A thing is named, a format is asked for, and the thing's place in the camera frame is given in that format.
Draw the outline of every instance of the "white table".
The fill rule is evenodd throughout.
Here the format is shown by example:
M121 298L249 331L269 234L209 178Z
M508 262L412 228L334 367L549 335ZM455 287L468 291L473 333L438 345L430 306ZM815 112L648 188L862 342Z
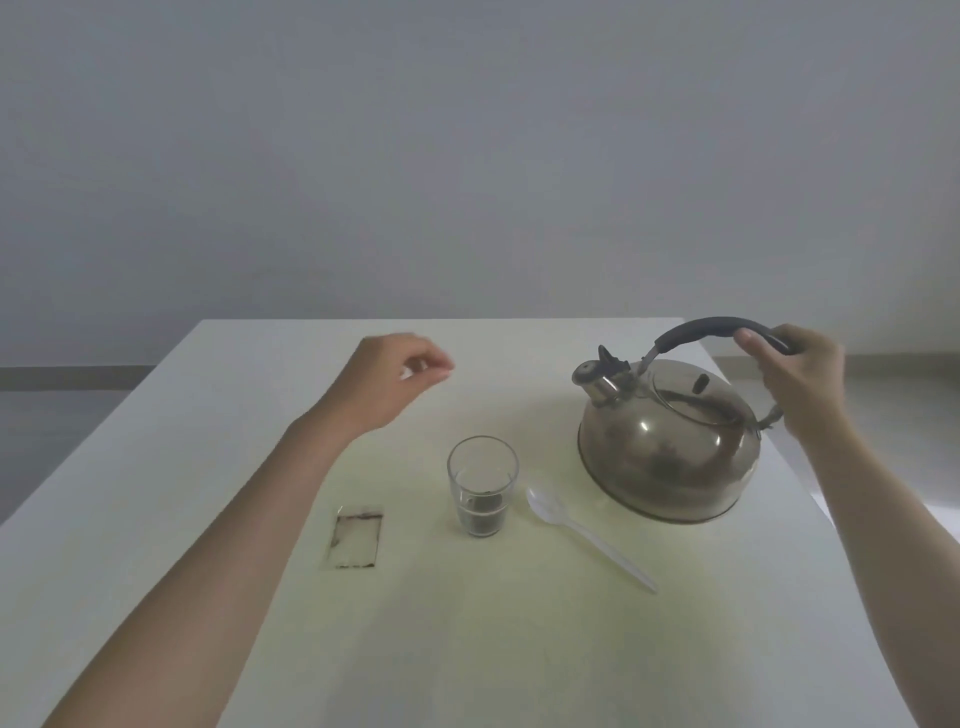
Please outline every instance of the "white table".
M415 330L455 376L331 471L222 725L912 725L836 535L769 440L741 501L702 525L643 519L585 473L570 373L598 344L639 358L677 323L200 324L0 528L0 721L44 719L360 336ZM671 356L717 373L699 345ZM462 534L444 463L477 433L660 594L522 498L496 536ZM385 508L376 568L319 570L351 504Z

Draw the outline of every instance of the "kettle handle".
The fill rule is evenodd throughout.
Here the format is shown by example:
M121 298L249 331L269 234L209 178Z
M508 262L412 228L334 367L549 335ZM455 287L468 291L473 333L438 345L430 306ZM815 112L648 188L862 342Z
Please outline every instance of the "kettle handle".
M767 343L777 352L786 356L798 353L799 351L789 343L779 339L769 328L758 324L756 321L740 319L736 316L709 316L706 319L687 321L661 334L654 342L653 349L648 351L646 356L640 360L636 369L636 375L640 376L646 372L647 367L650 366L650 362L652 362L658 354L669 352L681 344L700 341L707 336L726 336L729 338L733 336L733 333L739 328L748 328L750 331L755 331L766 339ZM770 413L756 423L756 429L767 429L767 427L772 426L781 417L783 417L783 410L780 409L779 405L775 404L773 409L770 410Z
M758 324L756 321L740 319L736 316L709 316L706 319L687 321L658 336L654 344L657 346L659 353L667 353L671 349L679 347L681 344L700 341L707 336L726 336L729 338L733 336L733 333L739 328L748 328L750 331L756 331L756 333L766 339L770 346L781 354L789 355L797 353L794 347L782 339L779 339L773 331L766 326Z

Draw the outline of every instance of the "stainless steel kettle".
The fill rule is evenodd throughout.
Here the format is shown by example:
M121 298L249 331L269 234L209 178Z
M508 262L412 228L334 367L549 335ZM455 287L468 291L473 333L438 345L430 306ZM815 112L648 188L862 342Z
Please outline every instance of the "stainless steel kettle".
M715 316L671 328L638 362L600 347L599 359L573 372L590 397L577 444L597 484L628 508L672 522L708 521L740 498L756 468L760 431L782 416L758 420L720 376L672 359L657 359L706 336L749 328L778 352L792 347L747 319Z

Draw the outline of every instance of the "drinking glass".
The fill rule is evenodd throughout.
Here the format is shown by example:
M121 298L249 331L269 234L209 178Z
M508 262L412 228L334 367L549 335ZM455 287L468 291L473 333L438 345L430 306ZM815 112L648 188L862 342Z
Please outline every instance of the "drinking glass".
M450 451L450 493L470 536L492 536L503 527L519 470L514 449L490 435L468 437Z

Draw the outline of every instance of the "white spoon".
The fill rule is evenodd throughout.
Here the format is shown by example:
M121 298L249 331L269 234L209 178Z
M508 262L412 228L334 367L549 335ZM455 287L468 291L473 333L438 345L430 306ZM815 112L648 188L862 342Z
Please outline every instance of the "white spoon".
M564 506L564 502L558 497L554 496L552 493L545 493L544 491L537 491L533 488L527 488L527 502L530 503L530 508L534 513L537 514L541 521L552 523L553 525L565 525L568 528L572 528L574 531L591 542L594 546L610 556L610 558L613 559L613 561L624 571L639 579L643 586L645 586L654 594L657 593L657 584L654 583L653 579L643 573L643 571L638 569L630 561L630 559L593 533L593 531L571 519L566 513L566 506Z

